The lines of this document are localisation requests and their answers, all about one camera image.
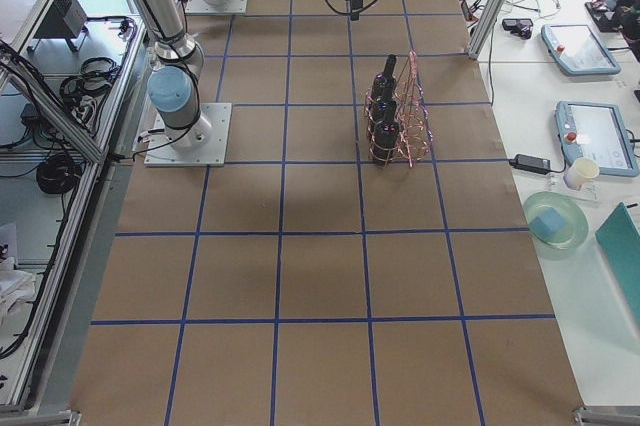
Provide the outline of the black power adapter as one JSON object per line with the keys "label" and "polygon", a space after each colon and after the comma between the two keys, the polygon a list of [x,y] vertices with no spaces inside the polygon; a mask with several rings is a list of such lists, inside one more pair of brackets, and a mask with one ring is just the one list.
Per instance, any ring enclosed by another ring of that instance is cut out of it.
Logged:
{"label": "black power adapter", "polygon": [[550,161],[541,157],[516,154],[509,160],[509,165],[517,170],[546,175],[551,172]]}

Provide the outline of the brown paper table mat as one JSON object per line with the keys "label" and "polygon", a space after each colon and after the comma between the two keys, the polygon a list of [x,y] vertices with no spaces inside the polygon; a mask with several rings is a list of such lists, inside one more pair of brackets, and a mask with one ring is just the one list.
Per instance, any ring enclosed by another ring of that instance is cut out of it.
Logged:
{"label": "brown paper table mat", "polygon": [[[580,396],[458,0],[194,17],[226,162],[131,178],[71,406],[86,425],[569,425]],[[430,153],[369,158],[417,54]]]}

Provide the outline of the teach pendant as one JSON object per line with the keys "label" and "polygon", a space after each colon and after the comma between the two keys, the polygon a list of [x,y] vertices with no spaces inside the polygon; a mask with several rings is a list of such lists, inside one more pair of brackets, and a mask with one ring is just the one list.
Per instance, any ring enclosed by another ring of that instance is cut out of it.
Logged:
{"label": "teach pendant", "polygon": [[545,24],[540,35],[566,75],[616,75],[621,71],[612,52],[587,24]]}
{"label": "teach pendant", "polygon": [[561,150],[569,164],[585,157],[599,166],[601,175],[639,175],[631,140],[617,105],[560,101],[554,117]]}

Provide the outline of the dark wine bottle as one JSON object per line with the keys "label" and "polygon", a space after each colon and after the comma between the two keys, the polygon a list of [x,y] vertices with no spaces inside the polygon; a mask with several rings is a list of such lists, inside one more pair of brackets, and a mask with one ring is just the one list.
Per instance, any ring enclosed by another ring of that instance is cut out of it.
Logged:
{"label": "dark wine bottle", "polygon": [[390,116],[391,119],[395,118],[395,112],[397,109],[397,102],[393,99],[385,100],[383,98],[377,99],[370,111],[370,124],[375,126],[378,122],[382,121],[386,116]]}
{"label": "dark wine bottle", "polygon": [[371,149],[374,164],[386,165],[392,160],[399,132],[399,124],[395,120],[382,120],[375,125]]}

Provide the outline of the dark wine bottle far slot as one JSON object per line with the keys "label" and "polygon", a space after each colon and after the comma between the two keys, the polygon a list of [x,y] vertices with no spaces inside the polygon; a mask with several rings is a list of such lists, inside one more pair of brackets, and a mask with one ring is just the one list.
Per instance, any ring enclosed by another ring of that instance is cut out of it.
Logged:
{"label": "dark wine bottle far slot", "polygon": [[395,54],[389,54],[383,71],[374,77],[370,92],[371,106],[380,101],[387,102],[392,99],[396,86],[396,79],[394,77],[396,60],[397,57]]}

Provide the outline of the white paper cup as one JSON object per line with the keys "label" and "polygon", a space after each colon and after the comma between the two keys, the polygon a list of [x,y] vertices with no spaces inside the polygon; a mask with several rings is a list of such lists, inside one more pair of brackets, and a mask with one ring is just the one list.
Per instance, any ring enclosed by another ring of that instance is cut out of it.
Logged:
{"label": "white paper cup", "polygon": [[565,185],[572,190],[582,187],[597,178],[600,174],[598,164],[590,158],[579,157],[567,169],[563,176]]}

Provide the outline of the black webcam device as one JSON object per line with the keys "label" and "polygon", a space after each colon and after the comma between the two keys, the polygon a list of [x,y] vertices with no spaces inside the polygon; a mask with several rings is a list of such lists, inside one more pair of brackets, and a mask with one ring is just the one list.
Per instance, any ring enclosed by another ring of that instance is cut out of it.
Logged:
{"label": "black webcam device", "polygon": [[533,31],[533,21],[529,18],[504,18],[502,28],[521,39],[530,39]]}

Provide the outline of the green glass plate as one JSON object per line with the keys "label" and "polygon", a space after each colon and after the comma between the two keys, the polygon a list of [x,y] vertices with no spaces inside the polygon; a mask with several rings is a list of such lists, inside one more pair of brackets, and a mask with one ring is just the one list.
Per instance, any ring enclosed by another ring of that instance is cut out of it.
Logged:
{"label": "green glass plate", "polygon": [[541,191],[523,204],[530,233],[557,250],[573,250],[582,245],[589,233],[583,211],[567,196]]}

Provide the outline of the grey control box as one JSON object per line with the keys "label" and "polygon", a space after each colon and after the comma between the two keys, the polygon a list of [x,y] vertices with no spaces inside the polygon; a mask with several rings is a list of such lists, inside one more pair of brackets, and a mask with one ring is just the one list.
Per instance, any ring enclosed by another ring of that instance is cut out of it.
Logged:
{"label": "grey control box", "polygon": [[53,0],[27,50],[34,52],[44,39],[64,39],[71,52],[78,52],[88,33],[87,21],[78,0]]}

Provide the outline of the blue foam cube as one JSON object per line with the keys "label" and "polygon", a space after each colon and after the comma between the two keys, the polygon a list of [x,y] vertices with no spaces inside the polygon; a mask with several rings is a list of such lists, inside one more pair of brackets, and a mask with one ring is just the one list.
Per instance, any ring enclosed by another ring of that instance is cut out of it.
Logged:
{"label": "blue foam cube", "polygon": [[537,212],[529,222],[529,229],[540,240],[548,240],[567,225],[567,220],[553,207]]}

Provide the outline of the far teach pendant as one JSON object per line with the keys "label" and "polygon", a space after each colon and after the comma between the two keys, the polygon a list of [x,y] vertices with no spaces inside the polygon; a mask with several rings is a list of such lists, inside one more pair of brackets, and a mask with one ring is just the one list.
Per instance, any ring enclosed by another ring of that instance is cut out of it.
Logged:
{"label": "far teach pendant", "polygon": [[616,75],[621,71],[612,52],[587,24],[545,24],[540,35],[566,75]]}

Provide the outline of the near teach pendant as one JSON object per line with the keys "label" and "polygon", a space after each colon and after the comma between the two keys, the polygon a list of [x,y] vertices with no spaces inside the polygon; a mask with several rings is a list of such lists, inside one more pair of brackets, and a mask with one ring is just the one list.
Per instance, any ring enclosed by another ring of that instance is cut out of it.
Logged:
{"label": "near teach pendant", "polygon": [[561,150],[569,164],[585,157],[599,166],[601,175],[639,175],[631,140],[617,105],[560,101],[554,117]]}

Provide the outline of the teal board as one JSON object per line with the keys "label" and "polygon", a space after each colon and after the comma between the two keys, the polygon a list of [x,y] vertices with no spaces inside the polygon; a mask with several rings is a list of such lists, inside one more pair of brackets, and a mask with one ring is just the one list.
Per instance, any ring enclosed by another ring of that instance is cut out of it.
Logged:
{"label": "teal board", "polygon": [[595,237],[629,314],[639,327],[639,228],[626,204],[615,206]]}

